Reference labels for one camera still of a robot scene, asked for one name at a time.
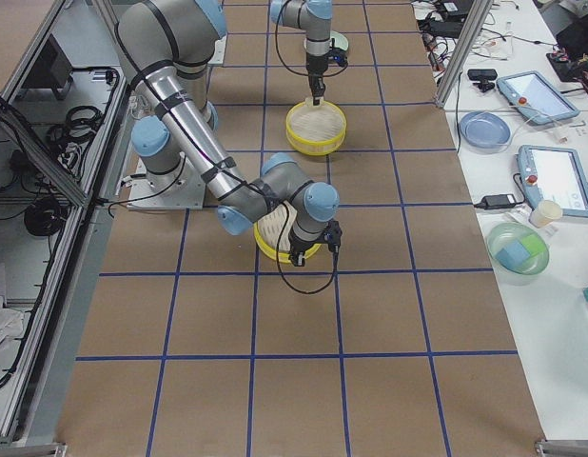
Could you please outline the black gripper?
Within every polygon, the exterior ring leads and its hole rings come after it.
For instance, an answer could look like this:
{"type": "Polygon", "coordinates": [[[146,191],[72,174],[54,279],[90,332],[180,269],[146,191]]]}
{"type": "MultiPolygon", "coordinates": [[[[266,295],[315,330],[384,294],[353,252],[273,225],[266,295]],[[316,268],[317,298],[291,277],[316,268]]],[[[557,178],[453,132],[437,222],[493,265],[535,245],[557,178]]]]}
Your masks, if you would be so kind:
{"type": "Polygon", "coordinates": [[[325,83],[323,75],[328,69],[328,58],[326,54],[313,55],[306,54],[306,70],[311,96],[322,97],[325,92],[325,83]]]}
{"type": "Polygon", "coordinates": [[[288,258],[294,267],[305,266],[305,255],[315,245],[322,241],[321,233],[313,233],[311,235],[300,235],[295,229],[288,233],[289,253],[288,258]]]}

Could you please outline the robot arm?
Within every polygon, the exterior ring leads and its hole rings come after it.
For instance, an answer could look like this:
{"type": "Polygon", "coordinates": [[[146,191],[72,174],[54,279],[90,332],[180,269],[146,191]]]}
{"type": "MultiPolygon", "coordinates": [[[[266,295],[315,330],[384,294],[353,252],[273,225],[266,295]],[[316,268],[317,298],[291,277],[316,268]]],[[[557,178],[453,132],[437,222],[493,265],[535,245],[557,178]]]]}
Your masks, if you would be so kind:
{"type": "Polygon", "coordinates": [[[247,231],[288,202],[296,210],[288,233],[288,259],[294,266],[303,266],[306,252],[320,243],[339,252],[336,189],[311,180],[285,153],[271,156],[260,177],[247,182],[186,90],[185,73],[204,70],[216,42],[226,35],[217,2],[140,1],[122,14],[114,33],[131,88],[146,98],[219,201],[216,214],[228,233],[247,231]]]}
{"type": "Polygon", "coordinates": [[[325,84],[323,76],[328,70],[331,52],[331,21],[332,2],[309,1],[272,1],[270,18],[275,24],[275,50],[280,63],[289,71],[292,70],[284,61],[279,49],[279,26],[301,30],[305,33],[305,68],[308,85],[311,91],[312,105],[319,106],[323,100],[325,84]]]}

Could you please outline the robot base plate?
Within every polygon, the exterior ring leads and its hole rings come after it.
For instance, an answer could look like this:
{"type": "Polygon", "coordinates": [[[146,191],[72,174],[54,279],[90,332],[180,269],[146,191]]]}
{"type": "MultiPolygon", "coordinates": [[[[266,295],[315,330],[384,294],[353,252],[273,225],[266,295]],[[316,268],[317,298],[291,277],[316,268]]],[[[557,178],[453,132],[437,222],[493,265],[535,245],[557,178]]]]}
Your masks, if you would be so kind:
{"type": "Polygon", "coordinates": [[[202,209],[206,185],[199,173],[185,158],[173,172],[166,175],[147,173],[142,159],[138,160],[136,174],[131,182],[127,203],[135,210],[202,209]]]}

